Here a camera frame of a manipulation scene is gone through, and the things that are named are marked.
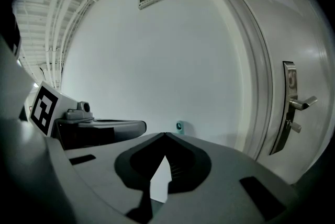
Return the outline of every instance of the white wall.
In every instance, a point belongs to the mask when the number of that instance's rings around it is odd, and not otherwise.
[[[99,0],[66,60],[63,93],[96,118],[135,119],[147,133],[176,132],[234,147],[241,77],[228,26],[212,0]],[[156,200],[164,192],[156,187]]]

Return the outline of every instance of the wall-mounted sensor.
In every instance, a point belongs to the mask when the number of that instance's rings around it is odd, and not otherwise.
[[[138,8],[140,10],[148,7],[149,5],[152,5],[154,3],[157,3],[158,0],[138,0]]]

